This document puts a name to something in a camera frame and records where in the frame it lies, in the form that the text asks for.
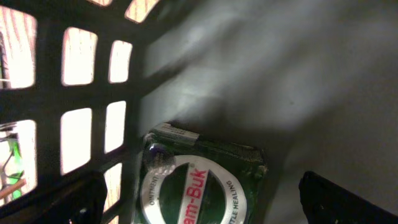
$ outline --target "wooden surface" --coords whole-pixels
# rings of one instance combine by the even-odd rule
[[[133,1],[126,10],[126,18],[142,22],[157,1]],[[94,0],[91,2],[100,6],[106,6],[111,3],[111,0]],[[0,6],[0,32],[4,41],[1,49],[4,53],[2,58],[5,68],[5,73],[0,77],[0,88],[26,88],[34,85],[36,28],[37,23],[32,16]],[[60,82],[66,86],[86,85],[92,82],[95,78],[93,65],[96,40],[96,34],[86,30],[69,28],[65,32],[63,40],[63,77]],[[114,43],[110,59],[111,82],[126,81],[129,56],[133,47],[130,43]],[[24,158],[24,178],[27,181],[27,184],[24,186],[25,189],[22,188],[24,193],[32,190],[36,185],[35,127],[31,121],[28,123],[29,127],[26,128],[23,125],[20,127],[20,129],[26,130],[25,133],[21,131],[22,134],[20,134],[22,136],[20,138],[22,141],[20,145],[22,157]],[[72,155],[73,153],[75,155],[81,154],[78,148],[72,147],[70,149],[75,150],[75,152],[69,152]],[[81,165],[81,161],[73,159],[65,159],[62,163],[67,165],[68,170],[76,169]],[[121,166],[121,164],[117,164],[104,174],[108,186],[108,196],[106,197],[104,211],[120,198]],[[118,217],[111,221],[113,224],[117,222]]]

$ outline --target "brand logo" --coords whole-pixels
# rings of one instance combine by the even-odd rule
[[[176,167],[189,164],[178,224],[196,224],[209,172],[222,186],[225,212],[221,224],[242,224],[246,216],[246,197],[237,178],[217,163],[200,156],[175,156]],[[141,188],[141,205],[151,224],[165,224],[160,211],[160,189],[166,175],[146,174]]]

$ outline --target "rectangular hole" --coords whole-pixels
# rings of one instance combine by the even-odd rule
[[[132,44],[115,40],[112,44],[111,59],[109,61],[109,82],[125,82],[129,76],[129,62]]]
[[[104,212],[107,211],[120,199],[120,183],[122,174],[122,164],[116,164],[104,174],[108,194],[105,200]]]
[[[111,152],[123,144],[126,102],[111,103],[106,107],[105,153]]]
[[[118,224],[118,223],[119,223],[119,215],[116,215],[116,217],[114,217],[112,221],[109,222],[109,224]]]
[[[36,19],[0,6],[0,89],[18,89],[35,82]]]
[[[33,190],[36,178],[36,124],[0,124],[0,205]]]
[[[94,80],[95,48],[92,32],[69,27],[63,35],[62,84],[87,85]]]
[[[90,108],[68,111],[61,117],[61,174],[81,167],[90,160]]]
[[[142,22],[159,0],[133,0],[124,16],[135,22]]]
[[[108,6],[112,2],[112,0],[87,0],[87,1],[97,4],[99,6]]]

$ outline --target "wooden floor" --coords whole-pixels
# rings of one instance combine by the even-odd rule
[[[132,21],[142,22],[157,1],[158,0],[133,1],[125,13],[126,18]],[[92,0],[91,2],[106,7],[111,3],[111,0]],[[26,88],[34,84],[36,28],[37,24],[34,17],[0,6],[0,32],[4,43],[1,49],[5,67],[5,72],[0,77],[0,88]],[[64,85],[85,85],[93,80],[96,39],[96,34],[77,28],[70,28],[65,32],[63,41],[64,55],[62,78]],[[126,81],[129,55],[132,47],[134,46],[125,42],[114,43],[110,61],[110,75],[113,76],[111,77],[111,82]],[[28,192],[36,185],[35,125],[32,121],[28,121],[25,123],[18,123],[17,127],[19,128],[18,133],[21,141],[21,153],[24,159],[24,178],[27,181],[22,191]],[[90,133],[90,127],[91,125],[88,125],[87,130],[83,130],[83,132],[88,131]],[[118,129],[123,127],[116,126],[112,128]],[[73,137],[73,130],[68,130],[67,126],[65,126],[65,129],[63,129],[61,133],[63,135],[61,139],[70,139]],[[110,142],[112,139],[117,138],[117,136],[114,138],[108,136],[107,139],[110,140],[107,141]],[[0,153],[3,150],[2,147],[4,148],[7,146],[4,144],[0,145]],[[84,154],[80,148],[69,146],[68,143],[62,143],[62,147],[68,148],[67,153],[62,153],[61,156],[62,166],[64,168],[63,171],[65,173],[76,169],[90,160],[90,153],[86,154],[88,157],[74,156]],[[2,156],[2,158],[0,158],[0,166],[4,163],[5,161],[3,161]],[[119,200],[121,164],[117,164],[108,170],[104,176],[108,186],[108,196],[104,207],[105,211]],[[116,217],[111,223],[116,224],[117,222],[118,218]]]

